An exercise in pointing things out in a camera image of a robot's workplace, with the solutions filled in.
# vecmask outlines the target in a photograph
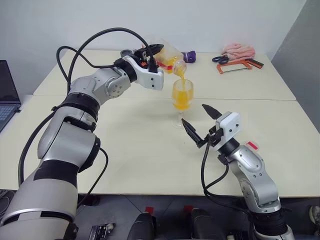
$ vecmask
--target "red tool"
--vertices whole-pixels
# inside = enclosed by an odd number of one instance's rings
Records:
[[[243,64],[245,67],[238,68],[238,69],[233,69],[233,70],[228,70],[228,71],[222,71],[222,69],[221,69],[221,67],[230,66],[230,65],[236,65],[236,64]],[[223,74],[223,73],[227,73],[227,72],[234,72],[234,71],[239,71],[239,70],[244,70],[244,69],[250,70],[250,69],[252,69],[252,67],[245,60],[240,60],[240,61],[228,62],[226,64],[218,64],[216,66],[216,69],[218,69],[220,74]]]

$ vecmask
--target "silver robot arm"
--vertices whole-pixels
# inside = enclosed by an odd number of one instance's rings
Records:
[[[93,133],[100,106],[132,82],[162,90],[162,70],[149,72],[131,56],[76,79],[44,131],[37,169],[22,183],[0,223],[1,240],[71,240],[77,226],[77,173],[93,164],[100,140]]]
[[[210,140],[219,160],[228,164],[237,178],[244,200],[251,213],[254,233],[261,240],[294,240],[292,229],[286,224],[275,182],[266,172],[264,160],[246,145],[240,145],[234,136],[240,131],[240,114],[221,114],[209,105],[202,105],[216,120],[205,139],[185,120],[183,126],[200,148]]]

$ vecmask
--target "floor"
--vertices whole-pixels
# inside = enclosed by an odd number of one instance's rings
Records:
[[[312,235],[315,225],[309,220],[308,208],[320,205],[320,198],[283,198],[282,206],[294,234]],[[115,223],[109,240],[127,239],[129,230],[146,207],[153,207],[157,220],[157,240],[189,239],[184,206],[207,210],[217,225],[227,234],[230,230],[247,231],[247,217],[233,209],[217,206],[202,196],[172,195],[102,195],[98,206],[81,206],[75,223],[79,227],[77,240],[88,240],[93,225]]]

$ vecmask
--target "table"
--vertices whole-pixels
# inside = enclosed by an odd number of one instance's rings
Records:
[[[18,188],[18,160],[27,139],[51,107],[63,99],[33,96],[0,134],[0,189]],[[185,119],[204,136],[214,121],[201,104],[241,114],[242,131],[236,139],[240,143],[258,143],[258,153],[281,197],[320,195],[320,135],[296,101],[194,99]],[[183,129],[172,127],[174,114],[168,98],[119,97],[106,102],[99,111],[95,134],[109,155],[109,166],[93,193],[202,195],[200,167],[205,149],[198,149]],[[25,176],[39,163],[37,144],[41,133],[26,157]],[[99,154],[92,167],[78,174],[80,193],[89,190],[104,164],[104,157]],[[224,170],[217,153],[210,151],[206,182],[213,181]],[[231,173],[212,191],[241,194]]]
[[[119,51],[85,50],[83,54],[95,65],[112,64],[120,57]],[[288,86],[264,54],[255,59],[264,63],[262,69],[241,70],[219,74],[212,58],[219,53],[197,53],[196,62],[187,64],[185,77],[194,84],[194,97],[198,99],[250,99],[250,100],[295,100]],[[69,69],[74,52],[67,51],[61,62]],[[91,68],[81,57],[77,59],[72,80],[93,74]],[[145,89],[133,83],[133,87],[123,97],[171,98],[172,85],[178,77],[165,74],[163,91]],[[34,92],[34,95],[63,95],[67,84],[56,65]]]

